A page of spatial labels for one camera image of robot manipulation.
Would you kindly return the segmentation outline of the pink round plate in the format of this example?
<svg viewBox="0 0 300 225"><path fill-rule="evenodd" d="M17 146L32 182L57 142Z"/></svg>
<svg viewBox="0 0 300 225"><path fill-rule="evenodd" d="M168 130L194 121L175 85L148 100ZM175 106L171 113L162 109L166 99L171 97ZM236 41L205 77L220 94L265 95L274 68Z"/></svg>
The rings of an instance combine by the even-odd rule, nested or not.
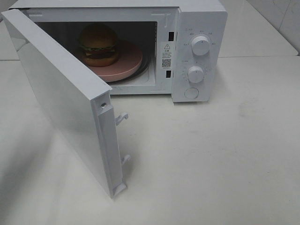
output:
<svg viewBox="0 0 300 225"><path fill-rule="evenodd" d="M119 53L118 60L109 66L87 67L105 82L116 82L128 78L140 67L143 53L137 45L126 40L120 42Z"/></svg>

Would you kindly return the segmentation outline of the white microwave oven body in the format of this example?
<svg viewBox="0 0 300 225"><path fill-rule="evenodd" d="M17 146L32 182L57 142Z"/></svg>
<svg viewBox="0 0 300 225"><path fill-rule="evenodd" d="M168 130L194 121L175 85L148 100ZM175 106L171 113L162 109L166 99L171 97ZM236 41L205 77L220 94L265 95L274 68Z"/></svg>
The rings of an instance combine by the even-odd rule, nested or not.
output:
<svg viewBox="0 0 300 225"><path fill-rule="evenodd" d="M111 95L207 101L227 12L217 0L19 0L2 17L38 102L90 110Z"/></svg>

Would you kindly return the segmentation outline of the white microwave door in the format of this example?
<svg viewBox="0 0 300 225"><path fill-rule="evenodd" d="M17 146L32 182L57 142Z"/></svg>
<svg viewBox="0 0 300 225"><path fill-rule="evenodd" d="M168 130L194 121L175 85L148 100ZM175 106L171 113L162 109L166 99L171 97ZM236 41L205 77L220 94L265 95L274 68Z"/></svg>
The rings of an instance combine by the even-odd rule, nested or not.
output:
<svg viewBox="0 0 300 225"><path fill-rule="evenodd" d="M17 9L2 14L35 97L104 191L126 188L111 87Z"/></svg>

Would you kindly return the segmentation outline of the upper white microwave knob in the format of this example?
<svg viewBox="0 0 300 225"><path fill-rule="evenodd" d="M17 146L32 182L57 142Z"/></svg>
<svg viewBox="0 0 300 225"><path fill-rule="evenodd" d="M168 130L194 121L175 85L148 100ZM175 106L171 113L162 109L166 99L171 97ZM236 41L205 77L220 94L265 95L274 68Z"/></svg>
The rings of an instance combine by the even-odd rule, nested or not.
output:
<svg viewBox="0 0 300 225"><path fill-rule="evenodd" d="M191 39L191 49L194 55L202 56L209 52L211 40L205 34L199 34Z"/></svg>

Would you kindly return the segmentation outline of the lower white microwave knob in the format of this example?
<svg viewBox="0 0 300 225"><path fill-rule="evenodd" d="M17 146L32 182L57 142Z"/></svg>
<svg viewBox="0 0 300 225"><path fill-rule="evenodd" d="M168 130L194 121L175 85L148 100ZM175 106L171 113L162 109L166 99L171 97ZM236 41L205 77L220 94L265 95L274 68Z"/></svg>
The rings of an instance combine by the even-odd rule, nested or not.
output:
<svg viewBox="0 0 300 225"><path fill-rule="evenodd" d="M188 69L187 76L191 83L200 83L204 79L204 69L200 66L193 66Z"/></svg>

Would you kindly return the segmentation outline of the white warning label sticker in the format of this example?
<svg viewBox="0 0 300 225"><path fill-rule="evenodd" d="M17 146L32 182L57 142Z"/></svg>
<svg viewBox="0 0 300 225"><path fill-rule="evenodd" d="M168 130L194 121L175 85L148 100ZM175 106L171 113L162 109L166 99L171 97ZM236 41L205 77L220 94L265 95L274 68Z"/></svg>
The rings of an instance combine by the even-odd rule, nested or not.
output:
<svg viewBox="0 0 300 225"><path fill-rule="evenodd" d="M160 46L160 66L162 69L172 69L174 58L174 42L161 42Z"/></svg>

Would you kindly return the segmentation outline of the white microwave knob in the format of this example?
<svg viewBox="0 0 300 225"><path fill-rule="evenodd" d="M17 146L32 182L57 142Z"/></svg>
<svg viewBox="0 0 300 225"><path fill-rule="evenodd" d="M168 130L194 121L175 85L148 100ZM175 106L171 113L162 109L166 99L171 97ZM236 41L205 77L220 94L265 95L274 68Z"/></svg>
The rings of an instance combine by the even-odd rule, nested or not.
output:
<svg viewBox="0 0 300 225"><path fill-rule="evenodd" d="M205 34L199 34L191 39L191 49L194 55L202 56L209 52L211 40Z"/></svg>
<svg viewBox="0 0 300 225"><path fill-rule="evenodd" d="M204 79L204 69L200 66L193 66L188 69L187 76L191 83L200 83Z"/></svg>

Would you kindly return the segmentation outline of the burger with brown bun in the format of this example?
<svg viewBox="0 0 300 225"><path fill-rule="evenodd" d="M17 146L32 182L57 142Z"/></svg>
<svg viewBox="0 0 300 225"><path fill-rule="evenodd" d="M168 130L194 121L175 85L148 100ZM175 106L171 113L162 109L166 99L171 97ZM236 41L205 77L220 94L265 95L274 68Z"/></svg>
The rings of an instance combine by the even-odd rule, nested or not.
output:
<svg viewBox="0 0 300 225"><path fill-rule="evenodd" d="M119 58L119 38L110 27L94 23L86 26L79 35L78 58L87 66L106 67Z"/></svg>

